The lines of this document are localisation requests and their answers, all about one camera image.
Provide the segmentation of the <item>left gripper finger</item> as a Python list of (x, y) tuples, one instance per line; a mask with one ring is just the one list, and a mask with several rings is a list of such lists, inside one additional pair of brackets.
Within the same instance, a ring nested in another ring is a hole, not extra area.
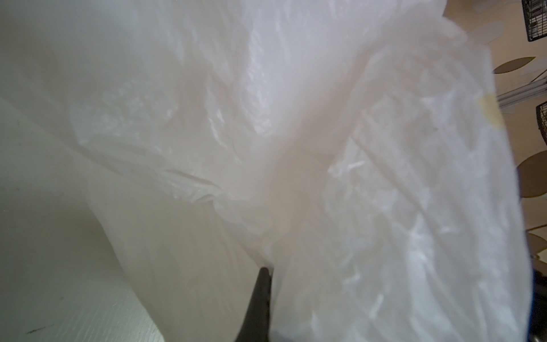
[(259, 269), (246, 314), (236, 342), (268, 342), (272, 274), (267, 267)]

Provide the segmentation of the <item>white plastic bag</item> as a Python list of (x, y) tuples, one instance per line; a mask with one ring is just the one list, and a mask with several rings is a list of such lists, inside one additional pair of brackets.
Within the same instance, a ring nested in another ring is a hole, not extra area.
[(445, 1), (3, 1), (1, 100), (76, 174), (166, 341), (525, 341), (490, 50)]

